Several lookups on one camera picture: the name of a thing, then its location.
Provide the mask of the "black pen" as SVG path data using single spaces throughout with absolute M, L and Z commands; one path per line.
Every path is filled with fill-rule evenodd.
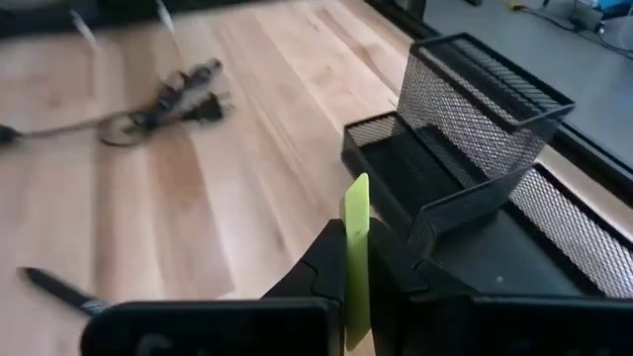
M 83 293 L 45 269 L 37 267 L 18 267 L 17 270 L 19 274 L 35 287 L 53 296 L 68 307 L 87 316 L 94 316 L 109 306 L 107 302 Z

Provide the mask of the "grey power adapter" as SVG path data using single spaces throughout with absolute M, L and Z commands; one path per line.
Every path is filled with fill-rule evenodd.
M 573 2 L 569 20 L 577 29 L 596 33 L 602 28 L 602 18 L 603 14 L 591 4 Z

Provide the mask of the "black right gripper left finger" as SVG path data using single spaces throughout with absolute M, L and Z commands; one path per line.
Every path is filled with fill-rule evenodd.
M 89 320 L 81 356 L 343 356 L 345 264 L 330 220 L 262 297 L 120 303 Z

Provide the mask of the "black mesh desk organizer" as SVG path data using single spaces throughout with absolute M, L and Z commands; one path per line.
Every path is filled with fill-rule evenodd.
M 341 158 L 410 250 L 478 291 L 633 299 L 633 238 L 539 161 L 573 108 L 470 35 L 422 41 Z

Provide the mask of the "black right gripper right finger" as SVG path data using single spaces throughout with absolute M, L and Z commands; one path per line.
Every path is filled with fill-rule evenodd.
M 633 356 L 633 300 L 481 293 L 384 223 L 368 237 L 376 356 Z

